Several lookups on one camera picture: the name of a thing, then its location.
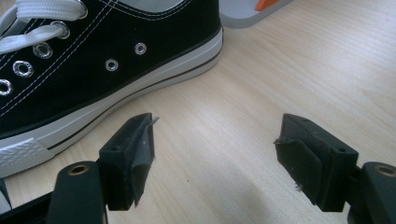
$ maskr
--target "light wood surface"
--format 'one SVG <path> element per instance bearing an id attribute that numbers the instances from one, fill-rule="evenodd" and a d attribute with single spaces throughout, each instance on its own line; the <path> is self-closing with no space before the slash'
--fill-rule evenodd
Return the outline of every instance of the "light wood surface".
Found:
<path id="1" fill-rule="evenodd" d="M 8 177 L 13 205 L 52 191 L 66 165 L 95 161 L 145 112 L 160 117 L 146 191 L 109 223 L 347 223 L 347 205 L 321 213 L 295 189 L 273 142 L 291 113 L 358 150 L 359 166 L 396 165 L 396 1 L 295 0 L 253 27 L 225 28 L 209 72 L 133 100 L 55 159 Z"/>

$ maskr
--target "canvas sneaker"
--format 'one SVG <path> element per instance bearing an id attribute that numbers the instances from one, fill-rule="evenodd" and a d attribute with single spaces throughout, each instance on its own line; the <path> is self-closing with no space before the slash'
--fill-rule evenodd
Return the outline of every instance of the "canvas sneaker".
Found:
<path id="1" fill-rule="evenodd" d="M 49 160 L 137 96 L 198 76 L 218 0 L 17 0 L 0 19 L 0 177 Z"/>

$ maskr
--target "orange object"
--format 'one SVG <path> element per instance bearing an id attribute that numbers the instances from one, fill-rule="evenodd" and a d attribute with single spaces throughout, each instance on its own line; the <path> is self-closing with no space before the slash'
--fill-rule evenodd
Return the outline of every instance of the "orange object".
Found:
<path id="1" fill-rule="evenodd" d="M 270 7 L 273 3 L 276 3 L 279 0 L 259 0 L 254 10 L 263 11 L 266 8 Z"/>

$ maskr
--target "shoe eyelet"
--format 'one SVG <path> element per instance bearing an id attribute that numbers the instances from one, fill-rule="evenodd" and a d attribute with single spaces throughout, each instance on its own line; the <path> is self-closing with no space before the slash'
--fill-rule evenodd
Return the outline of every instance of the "shoe eyelet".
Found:
<path id="1" fill-rule="evenodd" d="M 0 79 L 0 96 L 8 96 L 14 91 L 12 84 L 5 79 Z"/>
<path id="2" fill-rule="evenodd" d="M 81 4 L 81 16 L 79 17 L 79 19 L 85 19 L 88 16 L 88 9 L 85 6 L 85 4 L 81 1 L 81 0 L 76 0 L 78 3 Z"/>
<path id="3" fill-rule="evenodd" d="M 46 42 L 33 46 L 33 54 L 41 59 L 48 59 L 52 56 L 53 50 Z"/>
<path id="4" fill-rule="evenodd" d="M 146 53 L 147 49 L 148 49 L 147 46 L 143 43 L 138 43 L 138 44 L 136 44 L 136 46 L 134 46 L 134 52 L 137 55 L 142 55 L 142 54 Z"/>
<path id="5" fill-rule="evenodd" d="M 60 26 L 60 27 L 64 28 L 64 33 L 61 36 L 58 36 L 58 38 L 67 39 L 67 37 L 70 36 L 70 29 L 69 29 L 69 27 L 67 27 L 67 25 L 64 22 L 62 22 L 62 21 L 53 21 L 51 23 L 51 25 L 56 25 L 56 26 Z"/>
<path id="6" fill-rule="evenodd" d="M 114 72 L 119 68 L 119 63 L 114 59 L 109 59 L 106 61 L 106 69 L 109 72 Z"/>
<path id="7" fill-rule="evenodd" d="M 24 61 L 16 61 L 14 64 L 12 64 L 12 70 L 18 77 L 31 77 L 35 72 L 33 66 Z"/>

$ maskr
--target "shoelace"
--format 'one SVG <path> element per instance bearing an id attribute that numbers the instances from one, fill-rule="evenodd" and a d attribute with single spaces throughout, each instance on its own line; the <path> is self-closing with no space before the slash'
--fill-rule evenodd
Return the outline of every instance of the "shoelace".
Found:
<path id="1" fill-rule="evenodd" d="M 31 19 L 51 19 L 76 21 L 86 13 L 85 6 L 78 0 L 17 0 L 0 18 L 0 35 L 16 21 L 28 22 Z M 59 23 L 43 25 L 24 35 L 0 37 L 0 54 L 9 53 L 29 46 L 40 44 L 55 37 L 65 35 L 65 29 Z"/>

